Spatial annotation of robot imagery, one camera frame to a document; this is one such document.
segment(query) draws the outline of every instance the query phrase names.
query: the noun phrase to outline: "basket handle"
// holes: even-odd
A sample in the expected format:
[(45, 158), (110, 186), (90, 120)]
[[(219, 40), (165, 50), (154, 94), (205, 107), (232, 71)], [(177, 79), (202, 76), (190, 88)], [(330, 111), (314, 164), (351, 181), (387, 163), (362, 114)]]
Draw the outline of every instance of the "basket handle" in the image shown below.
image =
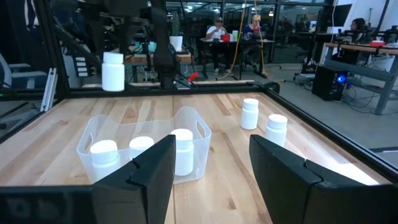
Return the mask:
[(85, 130), (85, 132), (80, 138), (79, 143), (77, 144), (77, 152), (86, 154), (87, 143), (90, 142), (90, 144), (92, 144), (93, 141), (94, 141), (93, 135), (89, 131)]
[(199, 126), (202, 128), (203, 132), (205, 133), (205, 136), (209, 136), (211, 135), (211, 131), (210, 128), (206, 125), (205, 121), (203, 119), (199, 119), (197, 120), (197, 131), (199, 133), (199, 135), (202, 138), (205, 138), (205, 136), (202, 136), (200, 131), (199, 131)]

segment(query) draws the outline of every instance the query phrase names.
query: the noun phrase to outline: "wall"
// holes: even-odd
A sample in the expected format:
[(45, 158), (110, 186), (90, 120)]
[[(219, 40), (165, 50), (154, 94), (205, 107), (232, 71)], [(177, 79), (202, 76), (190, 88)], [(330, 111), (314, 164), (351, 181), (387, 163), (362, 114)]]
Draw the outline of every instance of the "wall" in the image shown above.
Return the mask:
[(398, 0), (390, 0), (390, 3), (386, 11), (386, 16), (384, 17), (380, 30), (391, 29), (391, 26), (398, 25), (397, 15), (398, 15)]
[[(337, 33), (338, 29), (348, 30), (352, 20), (356, 18), (363, 18), (367, 23), (370, 22), (372, 27), (377, 27), (386, 0), (335, 0), (335, 2), (337, 2), (338, 6), (345, 4), (352, 4), (352, 6), (344, 27), (334, 27), (333, 33)], [(373, 10), (369, 21), (370, 8), (373, 8)]]

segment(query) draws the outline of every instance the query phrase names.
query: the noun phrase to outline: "blue light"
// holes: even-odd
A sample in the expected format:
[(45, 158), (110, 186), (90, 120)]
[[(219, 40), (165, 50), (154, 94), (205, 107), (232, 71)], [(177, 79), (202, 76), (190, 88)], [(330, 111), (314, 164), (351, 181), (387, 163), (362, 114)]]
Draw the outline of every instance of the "blue light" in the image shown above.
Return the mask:
[(337, 82), (338, 83), (344, 83), (346, 81), (346, 76), (345, 75), (338, 75), (337, 76)]

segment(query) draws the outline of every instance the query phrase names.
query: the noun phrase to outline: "red cup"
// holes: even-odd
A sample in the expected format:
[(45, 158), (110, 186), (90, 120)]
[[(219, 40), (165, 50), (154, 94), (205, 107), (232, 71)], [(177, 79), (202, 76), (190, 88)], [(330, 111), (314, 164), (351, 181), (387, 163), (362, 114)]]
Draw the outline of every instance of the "red cup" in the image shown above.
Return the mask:
[(372, 41), (371, 42), (371, 46), (372, 47), (380, 47), (380, 46), (384, 46), (386, 43), (384, 41)]
[(222, 41), (229, 42), (229, 38), (230, 38), (230, 35), (229, 35), (229, 34), (223, 34), (223, 35), (221, 35), (221, 40), (222, 40)]

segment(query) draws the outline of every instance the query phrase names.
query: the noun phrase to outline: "white plastic bottle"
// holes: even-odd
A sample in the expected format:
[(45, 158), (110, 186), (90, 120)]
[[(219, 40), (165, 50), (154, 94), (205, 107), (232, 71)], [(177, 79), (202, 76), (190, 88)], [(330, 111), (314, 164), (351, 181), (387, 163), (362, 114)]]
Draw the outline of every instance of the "white plastic bottle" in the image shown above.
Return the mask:
[(242, 108), (241, 127), (246, 130), (257, 128), (259, 119), (259, 101), (256, 99), (244, 99)]
[(104, 91), (124, 90), (124, 56), (119, 53), (104, 53), (102, 63), (102, 89)]
[(269, 115), (266, 126), (266, 139), (285, 147), (286, 133), (287, 118), (280, 114)]
[(130, 159), (133, 159), (139, 156), (148, 148), (152, 147), (155, 144), (154, 140), (148, 136), (136, 137), (130, 141)]
[(193, 133), (176, 129), (170, 134), (175, 135), (175, 175), (188, 175), (193, 171)]
[(90, 153), (95, 171), (95, 182), (121, 167), (118, 146), (112, 140), (103, 140), (94, 143), (90, 147)]

